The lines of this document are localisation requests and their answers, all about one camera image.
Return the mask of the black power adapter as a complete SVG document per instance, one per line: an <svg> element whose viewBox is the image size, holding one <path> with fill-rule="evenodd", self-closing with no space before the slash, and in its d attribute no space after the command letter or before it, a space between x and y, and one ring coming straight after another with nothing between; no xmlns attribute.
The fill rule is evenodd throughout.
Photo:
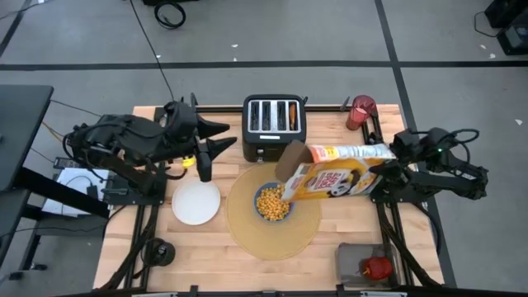
<svg viewBox="0 0 528 297"><path fill-rule="evenodd" d="M85 166L71 158L56 157L53 161L53 168L64 170L65 168L85 168Z"/></svg>

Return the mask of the black round device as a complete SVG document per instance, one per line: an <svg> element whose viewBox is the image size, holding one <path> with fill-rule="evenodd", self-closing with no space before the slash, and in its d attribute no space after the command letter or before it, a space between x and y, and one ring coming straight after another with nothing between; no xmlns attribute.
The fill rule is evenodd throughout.
<svg viewBox="0 0 528 297"><path fill-rule="evenodd" d="M149 239L141 253L141 259L145 266L168 266L173 262L175 256L175 247L161 238Z"/></svg>

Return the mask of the white round plate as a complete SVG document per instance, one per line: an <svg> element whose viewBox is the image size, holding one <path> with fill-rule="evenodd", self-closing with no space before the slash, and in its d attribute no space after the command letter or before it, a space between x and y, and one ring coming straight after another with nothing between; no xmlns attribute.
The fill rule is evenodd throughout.
<svg viewBox="0 0 528 297"><path fill-rule="evenodd" d="M221 195L212 182L199 178L186 179L172 196L172 212L187 225L201 225L210 221L219 211Z"/></svg>

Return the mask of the white paper sheets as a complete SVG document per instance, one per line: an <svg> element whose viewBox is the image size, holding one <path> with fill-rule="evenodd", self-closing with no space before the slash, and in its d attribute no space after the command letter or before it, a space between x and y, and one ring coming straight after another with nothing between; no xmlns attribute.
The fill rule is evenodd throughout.
<svg viewBox="0 0 528 297"><path fill-rule="evenodd" d="M81 168L65 168L55 180L59 192L45 200L42 210L53 215L78 217L89 215L87 199L103 201L103 190L110 177L108 170L89 171Z"/></svg>

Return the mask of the red apple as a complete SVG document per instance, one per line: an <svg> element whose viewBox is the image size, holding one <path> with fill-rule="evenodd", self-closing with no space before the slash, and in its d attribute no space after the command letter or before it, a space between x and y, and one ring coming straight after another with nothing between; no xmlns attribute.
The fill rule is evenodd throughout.
<svg viewBox="0 0 528 297"><path fill-rule="evenodd" d="M362 264L362 274L373 281L386 279L393 271L393 265L387 257L370 257Z"/></svg>

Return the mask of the black equipment case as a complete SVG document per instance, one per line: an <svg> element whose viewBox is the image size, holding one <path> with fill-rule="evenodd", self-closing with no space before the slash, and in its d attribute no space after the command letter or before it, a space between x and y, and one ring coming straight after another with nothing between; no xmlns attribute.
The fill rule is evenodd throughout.
<svg viewBox="0 0 528 297"><path fill-rule="evenodd" d="M506 55L528 54L528 0L492 0L484 15Z"/></svg>

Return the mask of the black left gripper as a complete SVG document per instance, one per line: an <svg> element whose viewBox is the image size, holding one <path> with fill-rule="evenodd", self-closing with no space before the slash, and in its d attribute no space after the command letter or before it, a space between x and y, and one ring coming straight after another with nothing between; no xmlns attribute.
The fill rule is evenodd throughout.
<svg viewBox="0 0 528 297"><path fill-rule="evenodd" d="M212 180L212 160L237 142L236 137L207 139L230 129L229 124L206 120L196 113L197 100L192 92L191 104L172 102L167 112L168 153L166 160L194 156L202 182Z"/></svg>

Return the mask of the red faceted plastic cup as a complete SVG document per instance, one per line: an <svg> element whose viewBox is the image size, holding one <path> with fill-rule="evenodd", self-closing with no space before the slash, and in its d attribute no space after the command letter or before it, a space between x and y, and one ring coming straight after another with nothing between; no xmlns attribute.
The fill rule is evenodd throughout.
<svg viewBox="0 0 528 297"><path fill-rule="evenodd" d="M376 116L377 113L375 100L367 95L359 95L351 104L346 127L349 130L358 130L368 118Z"/></svg>

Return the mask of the round woven straw placemat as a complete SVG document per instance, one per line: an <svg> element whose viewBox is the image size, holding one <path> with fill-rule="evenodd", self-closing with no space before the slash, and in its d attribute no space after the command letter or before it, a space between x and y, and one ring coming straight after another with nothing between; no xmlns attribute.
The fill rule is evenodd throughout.
<svg viewBox="0 0 528 297"><path fill-rule="evenodd" d="M321 222L316 200L283 203L284 187L274 163L256 165L238 177L226 198L226 218L233 240L263 260L282 260L302 252Z"/></svg>

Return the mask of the black four-slot toaster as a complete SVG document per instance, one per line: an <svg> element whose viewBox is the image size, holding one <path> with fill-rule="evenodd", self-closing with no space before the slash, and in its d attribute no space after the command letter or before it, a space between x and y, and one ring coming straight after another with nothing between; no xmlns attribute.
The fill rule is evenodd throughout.
<svg viewBox="0 0 528 297"><path fill-rule="evenodd" d="M294 140L306 141L307 98L297 95L257 94L244 100L243 156L251 163L277 162ZM296 130L289 127L289 103L296 104Z"/></svg>

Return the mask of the black aluminium frame rail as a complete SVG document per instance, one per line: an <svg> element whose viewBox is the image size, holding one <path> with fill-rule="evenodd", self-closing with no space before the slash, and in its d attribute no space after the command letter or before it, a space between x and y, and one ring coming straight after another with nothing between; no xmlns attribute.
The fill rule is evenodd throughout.
<svg viewBox="0 0 528 297"><path fill-rule="evenodd" d="M306 112L348 112L350 106L340 105L306 105ZM241 113L241 105L221 105L221 106L198 106L196 111L199 113Z"/></svg>
<svg viewBox="0 0 528 297"><path fill-rule="evenodd" d="M372 117L372 121L373 121L373 126L374 126L374 132L376 133L379 140L381 142L384 142L379 117L377 115L374 115ZM399 213L398 203L395 202L394 200L390 200L390 202L388 203L388 206L391 212L394 232L396 233L396 238L398 239L398 242L400 243L400 247L398 247L398 252L401 258L401 262L402 262L404 282L406 285L414 285L413 272L411 268L409 267L407 260L404 258L404 254L403 254L403 250L406 247L406 243L405 243L405 237L403 233L403 226L402 226L401 217Z"/></svg>
<svg viewBox="0 0 528 297"><path fill-rule="evenodd" d="M377 137L377 135L376 135L376 133L374 131L373 132L369 131L368 121L363 123L363 125L361 126L361 131L362 131L362 134L363 134L363 138L364 138L365 144L383 143L383 142L381 142L379 140L379 138ZM391 286L396 286L397 285L397 276L401 276L402 280L399 282L399 284L400 285L406 285L405 282L404 282L402 262L401 262L401 258L400 258L398 249L396 250L396 252L392 251L392 241L391 241L389 235L382 228L382 219L386 219L387 222L391 225L392 229L394 230L393 222L392 222L392 218L391 218L390 208L389 208L388 204L377 203L377 202L374 202L374 201L373 201L373 203L375 204L375 208L376 208L378 219L379 219L379 226L380 226L380 229L381 229L380 232L381 232L381 238L382 238L384 254L385 254L386 257L388 257L392 261L393 268L396 268L396 264L399 263L399 270L395 271L393 273L393 275L389 277L389 284Z"/></svg>
<svg viewBox="0 0 528 297"><path fill-rule="evenodd" d="M152 250L153 239L155 238L157 222L158 222L158 212L160 205L153 205L151 208L150 218L147 223L148 227L148 236L147 241L144 245L144 269L140 275L140 285L143 289L147 289L149 282L149 271L151 264L149 262L149 253Z"/></svg>
<svg viewBox="0 0 528 297"><path fill-rule="evenodd" d="M144 209L145 209L144 205L139 205L138 208L137 208L135 222L134 222L133 235L132 235L132 241L131 241L131 247L130 247L130 251L131 252L133 252L134 246L138 242L139 236L140 236L141 231L142 231L142 226L143 226L143 222L144 222ZM137 258L136 256L132 256L130 258L130 262L129 262L129 265L128 265L128 268L127 268L127 271L126 271L126 274L125 274L125 278L124 278L124 281L125 281L124 282L124 287L126 289L129 289L129 288L132 287L133 274L134 274L136 258Z"/></svg>
<svg viewBox="0 0 528 297"><path fill-rule="evenodd" d="M399 286L389 290L344 290L338 286L328 291L202 291L192 285L189 291L147 292L141 288L93 290L87 293L54 297L528 297L528 293L456 288Z"/></svg>

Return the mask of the grey rectangular tray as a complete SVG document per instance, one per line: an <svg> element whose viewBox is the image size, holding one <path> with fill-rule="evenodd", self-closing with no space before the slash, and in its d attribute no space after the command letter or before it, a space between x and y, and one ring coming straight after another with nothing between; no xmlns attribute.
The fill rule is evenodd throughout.
<svg viewBox="0 0 528 297"><path fill-rule="evenodd" d="M391 288L403 283L400 260L397 250L390 244L386 254L383 244L340 243L336 251L338 282L347 288ZM375 280L367 271L367 262L374 257L390 260L392 273L383 279Z"/></svg>

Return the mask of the black stand beam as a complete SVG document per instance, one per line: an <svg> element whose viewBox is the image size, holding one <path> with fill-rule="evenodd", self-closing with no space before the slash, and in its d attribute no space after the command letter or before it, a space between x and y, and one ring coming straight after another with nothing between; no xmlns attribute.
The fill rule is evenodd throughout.
<svg viewBox="0 0 528 297"><path fill-rule="evenodd" d="M26 189L31 193L36 193L51 200L56 200L64 205L88 212L91 215L97 215L102 218L109 217L110 211L107 203L62 185L25 167L16 174L13 186Z"/></svg>

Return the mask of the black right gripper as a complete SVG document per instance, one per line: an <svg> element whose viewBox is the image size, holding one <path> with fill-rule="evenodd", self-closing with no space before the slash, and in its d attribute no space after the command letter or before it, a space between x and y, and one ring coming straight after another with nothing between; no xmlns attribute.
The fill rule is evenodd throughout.
<svg viewBox="0 0 528 297"><path fill-rule="evenodd" d="M397 133L389 148L395 159L370 167L369 171L375 175L390 176L394 184L408 184L419 173L419 138L416 132L404 130Z"/></svg>

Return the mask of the yellow cereal box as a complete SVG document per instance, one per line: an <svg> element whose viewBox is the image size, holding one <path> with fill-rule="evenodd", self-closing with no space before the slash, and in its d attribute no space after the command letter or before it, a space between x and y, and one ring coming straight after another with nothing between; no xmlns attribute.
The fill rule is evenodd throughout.
<svg viewBox="0 0 528 297"><path fill-rule="evenodd" d="M380 182L370 169L396 159L386 144L307 145L294 141L276 164L283 201L368 195Z"/></svg>

